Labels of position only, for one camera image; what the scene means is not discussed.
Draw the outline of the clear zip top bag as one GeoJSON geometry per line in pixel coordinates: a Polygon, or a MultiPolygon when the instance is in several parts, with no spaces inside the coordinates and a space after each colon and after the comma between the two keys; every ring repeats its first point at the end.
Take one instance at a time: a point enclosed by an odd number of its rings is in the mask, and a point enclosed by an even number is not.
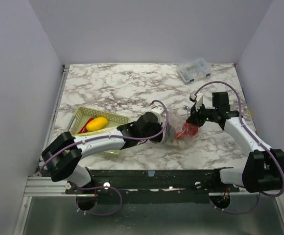
{"type": "Polygon", "coordinates": [[[185,116],[171,116],[168,119],[168,126],[163,134],[162,141],[153,143],[161,148],[186,149],[194,143],[198,131],[199,128],[196,125],[186,122],[185,116]]]}

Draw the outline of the yellow fake lemon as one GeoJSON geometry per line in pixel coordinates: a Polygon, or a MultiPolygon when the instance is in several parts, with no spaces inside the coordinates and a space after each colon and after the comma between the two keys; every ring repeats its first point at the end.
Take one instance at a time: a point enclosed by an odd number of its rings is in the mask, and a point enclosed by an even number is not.
{"type": "Polygon", "coordinates": [[[88,132],[97,131],[103,129],[108,123],[109,121],[107,118],[97,117],[87,125],[87,130],[88,132]]]}

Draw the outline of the red fake chili pepper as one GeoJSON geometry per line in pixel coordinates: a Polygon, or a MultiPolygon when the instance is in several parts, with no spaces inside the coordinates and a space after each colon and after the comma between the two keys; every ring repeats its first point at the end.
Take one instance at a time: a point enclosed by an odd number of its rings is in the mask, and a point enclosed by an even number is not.
{"type": "Polygon", "coordinates": [[[84,124],[84,126],[81,128],[81,130],[78,132],[78,134],[83,134],[83,133],[88,132],[88,130],[87,130],[87,125],[88,125],[91,121],[93,121],[93,120],[94,120],[93,117],[91,117],[90,119],[88,119],[88,121],[84,124]]]}

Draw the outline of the green fake celery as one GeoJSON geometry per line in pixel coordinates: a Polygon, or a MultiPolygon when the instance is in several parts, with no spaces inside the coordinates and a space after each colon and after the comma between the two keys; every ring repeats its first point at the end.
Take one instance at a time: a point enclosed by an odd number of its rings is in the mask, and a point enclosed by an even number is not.
{"type": "Polygon", "coordinates": [[[102,134],[102,133],[107,133],[111,130],[116,129],[116,126],[110,126],[110,127],[104,127],[103,129],[97,130],[97,131],[93,131],[93,132],[85,132],[85,133],[81,133],[79,134],[78,132],[82,129],[83,126],[79,125],[75,130],[70,130],[71,135],[72,136],[92,136],[92,135],[98,135],[98,134],[102,134]]]}

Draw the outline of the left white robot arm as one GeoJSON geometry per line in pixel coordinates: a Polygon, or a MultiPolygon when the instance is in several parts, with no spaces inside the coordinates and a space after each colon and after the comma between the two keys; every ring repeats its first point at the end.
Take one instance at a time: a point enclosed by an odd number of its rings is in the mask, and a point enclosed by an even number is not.
{"type": "Polygon", "coordinates": [[[161,114],[149,111],[136,121],[103,134],[74,137],[64,132],[42,152],[44,164],[40,170],[47,171],[54,182],[66,180],[82,193],[89,193],[94,187],[92,175],[79,161],[101,152],[135,147],[145,141],[166,143],[172,140],[175,129],[161,119],[161,114]]]}

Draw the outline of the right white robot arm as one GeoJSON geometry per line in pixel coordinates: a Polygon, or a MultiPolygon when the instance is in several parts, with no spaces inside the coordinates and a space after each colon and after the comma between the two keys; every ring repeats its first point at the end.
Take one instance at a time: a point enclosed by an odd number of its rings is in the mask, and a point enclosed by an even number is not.
{"type": "Polygon", "coordinates": [[[247,156],[243,168],[217,169],[216,176],[210,181],[213,190],[221,192],[228,184],[260,193],[283,188],[284,152],[264,143],[240,117],[240,112],[231,110],[227,92],[213,93],[211,108],[205,107],[203,95],[199,92],[193,92],[189,99],[193,106],[187,123],[197,127],[202,127],[205,122],[218,124],[247,156]]]}

